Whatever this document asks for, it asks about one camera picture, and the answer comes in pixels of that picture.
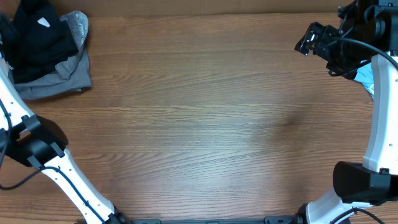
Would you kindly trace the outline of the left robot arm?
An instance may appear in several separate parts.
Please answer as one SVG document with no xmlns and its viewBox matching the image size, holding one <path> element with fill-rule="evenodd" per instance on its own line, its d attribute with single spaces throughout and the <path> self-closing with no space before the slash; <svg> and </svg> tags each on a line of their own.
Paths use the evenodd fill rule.
<svg viewBox="0 0 398 224">
<path fill-rule="evenodd" d="M 1 16 L 1 156 L 51 178 L 87 223 L 127 223 L 79 169 L 60 127 L 25 103 L 91 86 L 88 28 L 81 11 L 59 16 L 47 1 Z"/>
</svg>

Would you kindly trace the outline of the black t-shirt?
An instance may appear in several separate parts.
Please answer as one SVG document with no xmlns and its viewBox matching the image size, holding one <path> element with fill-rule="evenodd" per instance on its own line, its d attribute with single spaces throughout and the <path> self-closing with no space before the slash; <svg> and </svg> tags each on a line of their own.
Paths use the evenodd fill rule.
<svg viewBox="0 0 398 224">
<path fill-rule="evenodd" d="M 26 83 L 55 71 L 78 47 L 68 23 L 48 1 L 21 0 L 12 20 L 1 15 L 1 52 L 14 83 Z"/>
</svg>

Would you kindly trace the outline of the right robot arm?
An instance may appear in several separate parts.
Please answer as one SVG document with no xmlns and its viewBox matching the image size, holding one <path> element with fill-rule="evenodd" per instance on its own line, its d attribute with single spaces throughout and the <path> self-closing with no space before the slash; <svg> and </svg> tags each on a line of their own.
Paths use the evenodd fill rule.
<svg viewBox="0 0 398 224">
<path fill-rule="evenodd" d="M 333 77 L 354 80 L 371 67 L 376 93 L 368 147 L 362 162 L 338 162 L 332 188 L 285 223 L 348 223 L 357 212 L 397 200 L 397 2 L 354 1 L 338 16 L 339 27 L 311 23 L 295 49 L 326 60 Z"/>
</svg>

